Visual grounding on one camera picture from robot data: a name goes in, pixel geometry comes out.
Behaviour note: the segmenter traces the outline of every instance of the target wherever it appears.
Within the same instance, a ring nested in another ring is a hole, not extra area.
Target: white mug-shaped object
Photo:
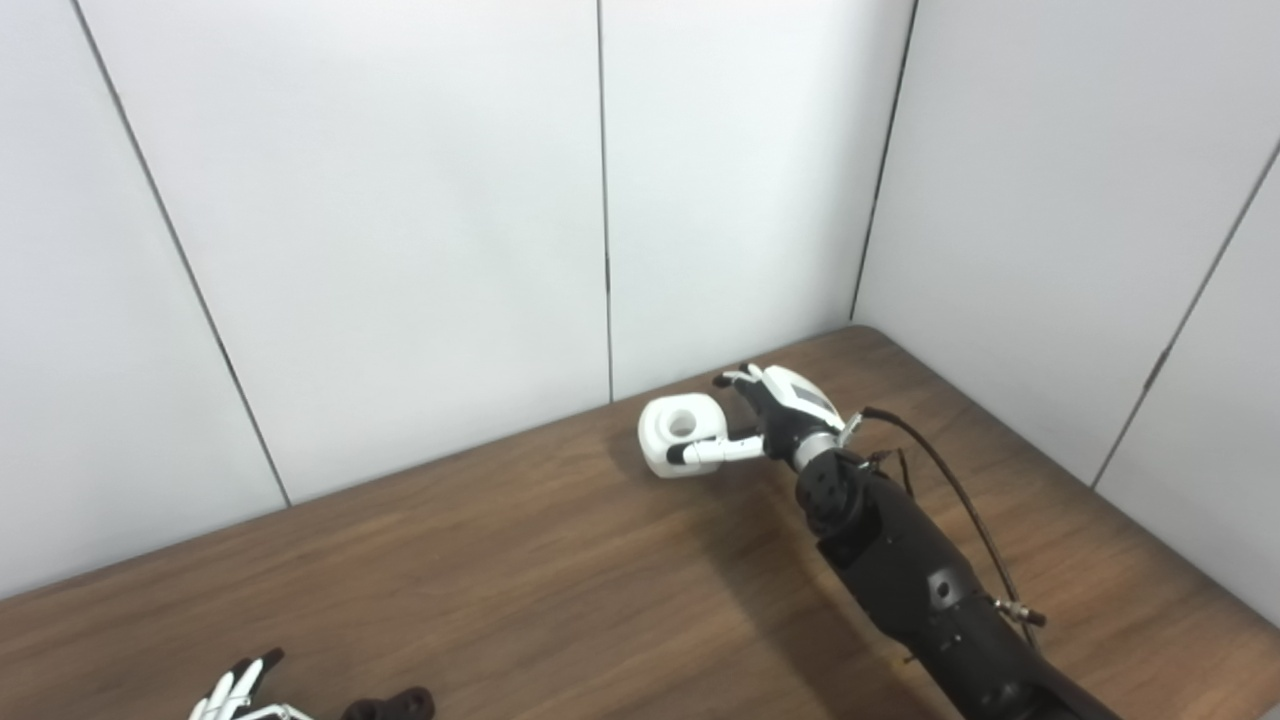
[[[712,396],[701,392],[659,397],[640,413],[636,427],[644,460],[659,478],[684,478],[714,473],[719,462],[672,465],[667,450],[681,442],[728,437],[724,411]]]

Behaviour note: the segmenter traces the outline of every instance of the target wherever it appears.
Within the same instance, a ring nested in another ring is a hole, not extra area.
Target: wooden table
[[[931,437],[1050,615],[1048,657],[1125,717],[1253,720],[1280,702],[1280,633],[879,333],[759,360]],[[412,684],[442,720],[954,717],[813,551],[790,470],[649,475],[640,409],[708,379],[5,601],[0,717],[186,717],[275,644],[289,656],[260,700],[319,720]],[[997,587],[950,491],[908,457],[920,502]]]

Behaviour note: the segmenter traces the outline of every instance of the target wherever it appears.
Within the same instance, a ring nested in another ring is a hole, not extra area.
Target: black robotic arm
[[[1042,623],[1042,616],[1016,597],[1001,601],[988,593],[968,559],[901,486],[844,450],[864,416],[905,423],[872,409],[841,423],[817,387],[785,368],[744,365],[716,384],[732,386],[751,405],[763,455],[797,473],[796,502],[818,538],[818,552],[876,626],[908,648],[966,720],[1120,720],[1006,620]],[[742,441],[676,443],[667,457],[680,464],[713,455],[716,443],[724,442]]]

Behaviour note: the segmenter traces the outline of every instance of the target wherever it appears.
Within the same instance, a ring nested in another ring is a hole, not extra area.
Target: black cable
[[[973,506],[973,501],[969,498],[969,493],[965,492],[964,486],[960,484],[960,479],[956,478],[955,473],[951,471],[951,468],[948,468],[946,461],[942,460],[942,456],[938,455],[938,451],[934,450],[932,445],[929,445],[929,441],[924,439],[924,436],[922,436],[915,428],[909,425],[906,420],[899,418],[897,415],[887,410],[881,410],[878,407],[865,407],[863,409],[863,418],[868,418],[872,420],[881,420],[882,423],[896,425],[899,429],[911,436],[911,439],[919,443],[919,446],[924,448],[924,452],[927,452],[929,457],[933,459],[933,462],[938,466],[938,470],[942,471],[942,477],[947,479],[947,483],[951,486],[951,489],[954,489],[956,497],[960,498],[960,505],[964,505],[965,511],[969,514],[969,519],[973,520],[973,525],[978,528],[978,536],[982,537],[982,543],[987,546],[987,552],[991,555],[992,562],[996,564],[996,573],[1000,574],[1000,582],[1004,583],[1005,592],[1009,593],[1010,602],[1021,602],[1021,598],[1018,596],[1018,587],[1014,585],[1014,578],[1012,575],[1009,574],[1009,568],[1005,565],[1004,557],[1000,556],[1000,550],[996,548],[996,541],[991,538],[991,530],[987,529],[987,524],[983,523],[982,516],[978,515],[978,509]],[[1036,633],[1032,630],[1030,625],[1028,625],[1027,623],[1019,623],[1019,625],[1023,626],[1023,634],[1027,635],[1027,644],[1032,646],[1032,648],[1039,652],[1039,642],[1036,639]]]
[[[906,491],[906,497],[915,500],[915,491],[911,489],[911,475],[906,471],[906,454],[902,448],[897,448],[897,466],[902,469],[902,489]]]

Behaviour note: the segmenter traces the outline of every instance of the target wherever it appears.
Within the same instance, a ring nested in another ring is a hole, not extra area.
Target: white wall panel
[[[603,9],[616,396],[846,324],[911,3]]]
[[[1092,480],[1280,128],[1280,4],[920,4],[855,320]]]
[[[608,401],[590,0],[88,0],[294,498]]]
[[[1280,624],[1277,268],[1272,170],[1098,491]]]
[[[68,3],[0,3],[0,596],[284,506]]]

